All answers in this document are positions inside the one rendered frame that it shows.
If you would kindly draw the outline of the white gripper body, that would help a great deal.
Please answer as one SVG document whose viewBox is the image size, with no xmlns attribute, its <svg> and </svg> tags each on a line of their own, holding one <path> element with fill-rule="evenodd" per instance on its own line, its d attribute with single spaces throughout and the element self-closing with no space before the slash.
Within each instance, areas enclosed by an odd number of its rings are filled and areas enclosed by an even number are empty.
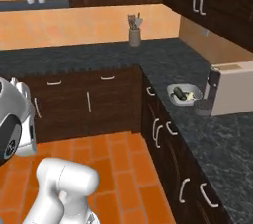
<svg viewBox="0 0 253 224">
<path fill-rule="evenodd" d="M 37 141 L 34 119 L 28 116 L 22 123 L 22 135 L 16 150 L 16 155 L 21 157 L 33 156 L 37 153 Z"/>
</svg>

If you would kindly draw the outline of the white vegetable container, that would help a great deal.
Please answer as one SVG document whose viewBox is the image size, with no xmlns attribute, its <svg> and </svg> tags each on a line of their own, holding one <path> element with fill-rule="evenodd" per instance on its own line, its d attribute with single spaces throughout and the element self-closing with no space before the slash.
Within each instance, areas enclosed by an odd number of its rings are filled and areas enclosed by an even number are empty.
<svg viewBox="0 0 253 224">
<path fill-rule="evenodd" d="M 193 92 L 195 95 L 195 99 L 194 100 L 188 100 L 187 99 L 185 101 L 180 100 L 173 92 L 173 89 L 175 87 L 180 87 L 182 89 L 182 91 L 186 94 L 186 96 L 188 96 L 189 93 Z M 194 104 L 195 101 L 200 100 L 203 97 L 202 92 L 200 91 L 200 89 L 193 84 L 190 83 L 181 83 L 181 84 L 171 84 L 167 86 L 167 93 L 168 96 L 170 98 L 170 101 L 175 105 L 175 106 L 192 106 Z"/>
</svg>

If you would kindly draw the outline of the dark green cucumber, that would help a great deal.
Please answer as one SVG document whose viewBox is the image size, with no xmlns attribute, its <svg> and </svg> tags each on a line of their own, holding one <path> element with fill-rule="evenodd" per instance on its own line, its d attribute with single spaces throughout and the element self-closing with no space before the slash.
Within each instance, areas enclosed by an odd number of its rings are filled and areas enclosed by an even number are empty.
<svg viewBox="0 0 253 224">
<path fill-rule="evenodd" d="M 174 94 L 182 101 L 185 101 L 187 99 L 186 94 L 182 91 L 180 87 L 175 87 L 173 89 Z"/>
</svg>

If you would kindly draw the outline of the dark wood lower cupboard run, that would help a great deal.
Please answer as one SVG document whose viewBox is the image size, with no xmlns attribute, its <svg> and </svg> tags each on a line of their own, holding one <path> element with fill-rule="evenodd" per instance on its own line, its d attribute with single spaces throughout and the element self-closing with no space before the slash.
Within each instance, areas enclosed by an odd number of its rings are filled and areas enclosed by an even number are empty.
<svg viewBox="0 0 253 224">
<path fill-rule="evenodd" d="M 115 79 L 101 80 L 101 76 Z M 33 103 L 34 97 L 38 98 L 42 118 L 37 115 L 35 128 L 39 143 L 139 128 L 141 71 L 137 65 L 30 74 L 21 80 L 30 87 Z M 57 86 L 46 83 L 60 80 L 62 83 Z"/>
</svg>

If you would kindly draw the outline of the dark wood side cupboard run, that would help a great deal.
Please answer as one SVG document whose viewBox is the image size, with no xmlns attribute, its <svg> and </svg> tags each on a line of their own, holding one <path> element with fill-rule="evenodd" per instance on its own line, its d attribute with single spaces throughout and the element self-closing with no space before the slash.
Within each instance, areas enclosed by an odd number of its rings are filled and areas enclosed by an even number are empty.
<svg viewBox="0 0 253 224">
<path fill-rule="evenodd" d="M 155 96 L 147 94 L 147 87 L 151 87 L 151 92 L 155 93 Z M 159 134 L 159 144 L 161 145 L 159 149 L 156 148 L 152 138 L 152 125 L 156 118 L 160 119 L 156 123 L 156 130 L 159 125 L 163 125 Z M 172 122 L 170 127 L 173 131 L 178 132 L 177 136 L 172 136 L 168 132 L 167 121 Z M 146 76 L 142 77 L 141 133 L 146 141 L 176 223 L 232 224 L 220 199 L 211 187 L 211 183 L 193 157 L 169 112 L 166 111 Z M 190 178 L 191 181 L 185 185 L 183 198 L 186 202 L 181 204 L 178 200 L 179 190 L 185 178 Z M 212 203 L 219 204 L 218 208 L 211 208 L 207 205 L 200 192 L 201 183 L 207 183 L 205 192 Z"/>
</svg>

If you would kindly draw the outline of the grey utensil pot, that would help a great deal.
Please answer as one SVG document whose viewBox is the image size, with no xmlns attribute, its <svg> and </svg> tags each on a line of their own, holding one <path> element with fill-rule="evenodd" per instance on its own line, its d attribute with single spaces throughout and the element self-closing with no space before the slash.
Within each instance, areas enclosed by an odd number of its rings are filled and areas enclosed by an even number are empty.
<svg viewBox="0 0 253 224">
<path fill-rule="evenodd" d="M 131 47 L 139 47 L 141 42 L 141 31 L 140 29 L 129 30 L 129 45 Z"/>
</svg>

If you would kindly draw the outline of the kitchen tools in pot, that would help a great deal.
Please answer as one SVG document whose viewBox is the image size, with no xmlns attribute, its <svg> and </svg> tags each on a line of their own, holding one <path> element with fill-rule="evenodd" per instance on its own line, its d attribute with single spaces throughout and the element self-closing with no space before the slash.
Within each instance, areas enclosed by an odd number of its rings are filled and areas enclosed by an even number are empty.
<svg viewBox="0 0 253 224">
<path fill-rule="evenodd" d="M 128 20 L 129 26 L 132 30 L 137 30 L 143 22 L 140 15 L 127 15 L 126 19 Z"/>
</svg>

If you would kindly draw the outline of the beige coffee machine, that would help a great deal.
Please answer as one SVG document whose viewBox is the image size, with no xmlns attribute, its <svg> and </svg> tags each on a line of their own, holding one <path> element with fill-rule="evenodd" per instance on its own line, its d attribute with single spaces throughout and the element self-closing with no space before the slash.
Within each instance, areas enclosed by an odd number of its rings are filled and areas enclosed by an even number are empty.
<svg viewBox="0 0 253 224">
<path fill-rule="evenodd" d="M 194 109 L 202 116 L 253 112 L 253 61 L 212 64 Z"/>
</svg>

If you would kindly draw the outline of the dark wood corner upper cupboard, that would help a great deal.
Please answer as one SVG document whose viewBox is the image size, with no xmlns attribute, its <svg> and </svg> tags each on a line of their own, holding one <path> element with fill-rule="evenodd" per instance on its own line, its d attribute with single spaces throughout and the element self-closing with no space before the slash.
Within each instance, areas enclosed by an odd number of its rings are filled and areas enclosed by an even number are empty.
<svg viewBox="0 0 253 224">
<path fill-rule="evenodd" d="M 180 15 L 253 53 L 253 0 L 204 0 L 204 16 L 192 8 L 193 0 L 163 0 Z"/>
</svg>

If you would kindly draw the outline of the dark blue wall shelf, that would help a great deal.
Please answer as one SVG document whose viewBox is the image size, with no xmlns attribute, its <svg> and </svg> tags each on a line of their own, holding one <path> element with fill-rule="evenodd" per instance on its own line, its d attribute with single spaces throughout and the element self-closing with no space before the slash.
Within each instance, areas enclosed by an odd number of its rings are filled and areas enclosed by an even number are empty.
<svg viewBox="0 0 253 224">
<path fill-rule="evenodd" d="M 68 0 L 45 0 L 44 3 L 35 1 L 33 4 L 29 4 L 26 0 L 0 1 L 0 12 L 40 9 L 64 9 L 68 7 Z"/>
</svg>

